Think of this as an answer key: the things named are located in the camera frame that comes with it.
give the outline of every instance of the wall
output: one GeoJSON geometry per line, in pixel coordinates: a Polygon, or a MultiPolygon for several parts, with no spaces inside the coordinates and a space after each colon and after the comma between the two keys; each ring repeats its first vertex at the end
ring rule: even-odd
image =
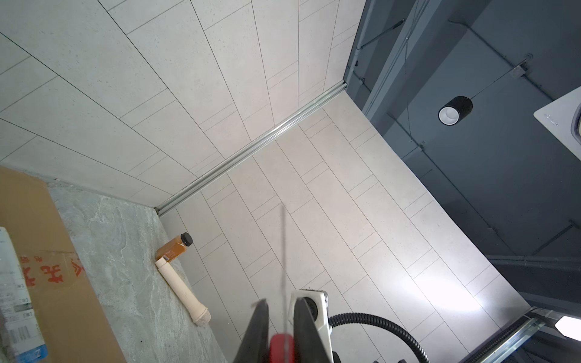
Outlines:
{"type": "MultiPolygon", "coordinates": [[[[581,84],[578,47],[572,46],[581,41],[581,28],[571,18],[578,6],[493,0],[473,28],[513,63],[533,53],[528,74],[559,97],[581,84]]],[[[462,27],[457,31],[464,32],[462,27]]],[[[581,162],[533,117],[550,100],[524,78],[503,76],[474,97],[509,69],[465,33],[411,98],[409,118],[407,110],[393,108],[392,115],[425,153],[413,151],[417,144],[388,116],[385,138],[481,250],[527,255],[569,220],[581,221],[581,192],[575,182],[581,162]],[[458,125],[446,127],[437,120],[437,111],[457,95],[473,97],[474,110],[458,125]]],[[[574,241],[580,238],[581,231],[572,228],[539,255],[578,256],[581,250],[574,241]]],[[[574,276],[507,270],[515,286],[528,284],[538,294],[577,298],[567,291],[578,283],[574,276]],[[527,283],[531,274],[540,285],[527,283]]]]}
{"type": "Polygon", "coordinates": [[[0,163],[157,206],[340,81],[363,5],[4,2],[0,163]]]}
{"type": "Polygon", "coordinates": [[[167,235],[152,208],[70,185],[49,192],[127,362],[225,362],[153,263],[167,235]]]}

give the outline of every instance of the brown cardboard box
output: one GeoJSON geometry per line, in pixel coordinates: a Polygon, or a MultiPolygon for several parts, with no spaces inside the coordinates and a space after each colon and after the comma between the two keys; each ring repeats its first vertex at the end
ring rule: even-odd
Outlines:
{"type": "Polygon", "coordinates": [[[26,276],[43,363],[125,362],[46,184],[0,167],[0,226],[26,276]]]}

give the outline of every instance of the silver metal trim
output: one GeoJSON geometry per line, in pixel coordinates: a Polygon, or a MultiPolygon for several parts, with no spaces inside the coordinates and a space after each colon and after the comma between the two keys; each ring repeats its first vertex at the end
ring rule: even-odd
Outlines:
{"type": "Polygon", "coordinates": [[[203,187],[213,182],[220,176],[222,176],[228,170],[234,168],[236,165],[240,164],[246,158],[257,152],[258,150],[265,147],[272,140],[280,136],[283,132],[290,129],[300,121],[304,120],[307,116],[321,108],[324,104],[333,99],[336,95],[341,93],[347,88],[347,84],[341,81],[331,87],[328,91],[324,92],[319,97],[315,98],[308,104],[304,105],[300,110],[288,117],[284,122],[274,127],[268,131],[263,136],[259,137],[255,141],[248,144],[246,147],[222,161],[219,165],[215,166],[212,170],[208,171],[203,176],[199,177],[191,184],[186,186],[184,189],[177,192],[175,195],[167,199],[165,202],[160,204],[155,208],[157,214],[162,217],[165,213],[169,212],[172,208],[183,203],[187,198],[194,195],[196,192],[201,190],[203,187]]]}
{"type": "Polygon", "coordinates": [[[538,318],[532,318],[523,323],[513,334],[507,337],[500,345],[498,345],[490,353],[479,359],[478,363],[500,363],[504,361],[509,355],[524,344],[530,337],[532,337],[540,328],[545,325],[543,321],[538,318]]]}

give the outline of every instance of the orange bottle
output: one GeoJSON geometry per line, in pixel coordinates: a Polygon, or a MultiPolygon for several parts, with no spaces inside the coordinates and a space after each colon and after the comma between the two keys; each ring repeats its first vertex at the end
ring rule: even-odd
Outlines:
{"type": "Polygon", "coordinates": [[[163,245],[162,248],[157,250],[155,260],[157,261],[163,257],[164,260],[170,262],[182,254],[192,243],[192,236],[190,236],[188,232],[182,233],[180,236],[174,237],[171,241],[163,245]]]}

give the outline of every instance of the black corrugated hose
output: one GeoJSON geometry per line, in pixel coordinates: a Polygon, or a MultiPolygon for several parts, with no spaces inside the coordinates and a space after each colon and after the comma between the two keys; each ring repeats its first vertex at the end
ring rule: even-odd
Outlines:
{"type": "Polygon", "coordinates": [[[330,317],[329,324],[333,328],[343,324],[366,324],[385,329],[388,332],[393,333],[399,339],[402,339],[405,344],[410,347],[411,351],[414,352],[419,363],[429,363],[426,352],[424,352],[422,347],[419,346],[419,343],[414,339],[414,337],[393,321],[389,321],[376,315],[363,314],[361,312],[346,312],[344,314],[330,317]]]}

